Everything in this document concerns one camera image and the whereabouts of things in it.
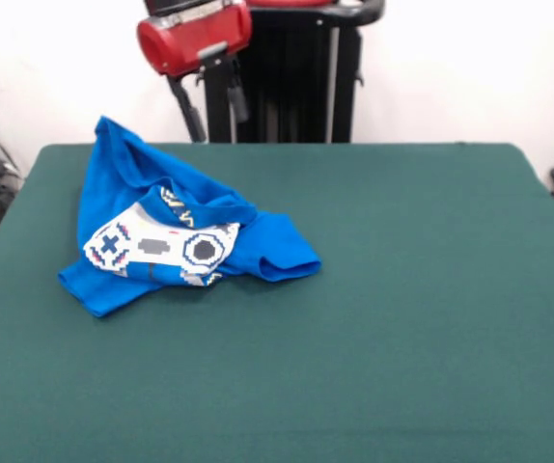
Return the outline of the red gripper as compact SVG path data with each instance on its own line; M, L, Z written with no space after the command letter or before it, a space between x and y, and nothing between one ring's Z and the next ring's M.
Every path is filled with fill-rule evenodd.
M179 78L212 59L236 54L252 35L252 16L244 1L147 1L148 17L137 25L140 48L151 67L167 75L192 143L207 140L198 109ZM237 57L228 61L227 94L236 122L249 112Z

